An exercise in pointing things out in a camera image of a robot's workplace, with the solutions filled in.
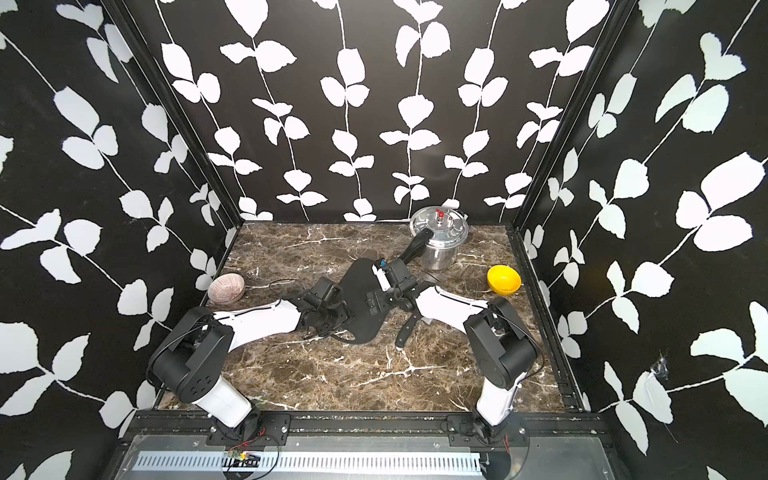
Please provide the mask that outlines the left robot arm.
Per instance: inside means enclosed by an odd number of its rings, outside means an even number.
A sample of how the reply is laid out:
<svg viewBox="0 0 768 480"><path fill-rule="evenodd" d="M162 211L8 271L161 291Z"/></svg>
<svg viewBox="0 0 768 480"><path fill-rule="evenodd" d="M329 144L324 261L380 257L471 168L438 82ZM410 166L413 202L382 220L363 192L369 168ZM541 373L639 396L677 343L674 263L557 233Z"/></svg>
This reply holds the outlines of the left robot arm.
<svg viewBox="0 0 768 480"><path fill-rule="evenodd" d="M327 336L353 318L342 287L325 277L297 296L256 307L221 312L194 307L151 355L146 380L236 429L255 408L222 376L231 351L294 331Z"/></svg>

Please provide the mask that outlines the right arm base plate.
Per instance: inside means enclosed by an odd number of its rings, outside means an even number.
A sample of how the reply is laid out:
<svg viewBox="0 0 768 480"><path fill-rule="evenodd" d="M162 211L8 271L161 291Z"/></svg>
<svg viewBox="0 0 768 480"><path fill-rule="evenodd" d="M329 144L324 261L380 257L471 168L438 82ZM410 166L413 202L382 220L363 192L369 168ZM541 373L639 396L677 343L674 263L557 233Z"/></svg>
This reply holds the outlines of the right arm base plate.
<svg viewBox="0 0 768 480"><path fill-rule="evenodd" d="M448 415L441 422L441 429L447 434L451 446L470 448L507 449L527 447L529 436L523 426L522 417L510 414L499 425L490 425L475 414Z"/></svg>

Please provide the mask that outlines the black cutting board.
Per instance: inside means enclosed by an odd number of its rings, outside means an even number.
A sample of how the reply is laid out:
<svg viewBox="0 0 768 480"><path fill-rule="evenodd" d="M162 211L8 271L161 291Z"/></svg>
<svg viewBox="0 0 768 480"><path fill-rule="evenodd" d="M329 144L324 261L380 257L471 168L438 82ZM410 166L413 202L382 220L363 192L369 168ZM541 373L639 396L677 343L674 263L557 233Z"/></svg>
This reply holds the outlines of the black cutting board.
<svg viewBox="0 0 768 480"><path fill-rule="evenodd" d="M382 290L374 273L378 263L371 259L355 260L340 281L349 318L331 337L347 344L373 341L394 305Z"/></svg>

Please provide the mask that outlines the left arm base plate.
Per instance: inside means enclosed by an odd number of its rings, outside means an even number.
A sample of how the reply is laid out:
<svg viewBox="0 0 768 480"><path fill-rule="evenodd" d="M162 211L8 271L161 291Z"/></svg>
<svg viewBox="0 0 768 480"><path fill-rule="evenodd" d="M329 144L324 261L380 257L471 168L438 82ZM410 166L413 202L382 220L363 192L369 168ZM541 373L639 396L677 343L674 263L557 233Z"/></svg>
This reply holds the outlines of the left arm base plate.
<svg viewBox="0 0 768 480"><path fill-rule="evenodd" d="M286 413L261 412L249 414L238 426L227 427L215 417L206 439L208 446L256 448L284 446L291 416Z"/></svg>

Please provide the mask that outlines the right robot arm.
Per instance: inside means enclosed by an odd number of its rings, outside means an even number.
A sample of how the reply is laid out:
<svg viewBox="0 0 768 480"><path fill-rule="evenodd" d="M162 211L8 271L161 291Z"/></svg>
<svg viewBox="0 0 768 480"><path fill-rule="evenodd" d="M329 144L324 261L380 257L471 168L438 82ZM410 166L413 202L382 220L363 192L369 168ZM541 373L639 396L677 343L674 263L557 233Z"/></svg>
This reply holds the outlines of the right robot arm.
<svg viewBox="0 0 768 480"><path fill-rule="evenodd" d="M415 326L424 321L442 322L467 337L476 364L484 377L476 404L478 422L498 427L513 411L520 384L532 373L541 348L504 298L472 300L449 293L436 284L418 281L400 259L380 260L372 266L379 288L368 295L374 313L398 308L410 314L395 340L405 347Z"/></svg>

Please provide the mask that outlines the cleaver knife black handle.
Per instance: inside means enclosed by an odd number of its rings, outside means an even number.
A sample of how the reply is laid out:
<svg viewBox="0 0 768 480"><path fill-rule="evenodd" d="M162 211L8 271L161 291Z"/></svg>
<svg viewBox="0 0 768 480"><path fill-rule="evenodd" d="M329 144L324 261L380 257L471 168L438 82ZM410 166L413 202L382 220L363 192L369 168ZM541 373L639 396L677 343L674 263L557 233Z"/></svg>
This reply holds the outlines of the cleaver knife black handle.
<svg viewBox="0 0 768 480"><path fill-rule="evenodd" d="M422 319L422 315L414 311L406 323L401 327L395 340L395 346L398 349L404 349L410 336L412 335L418 322Z"/></svg>

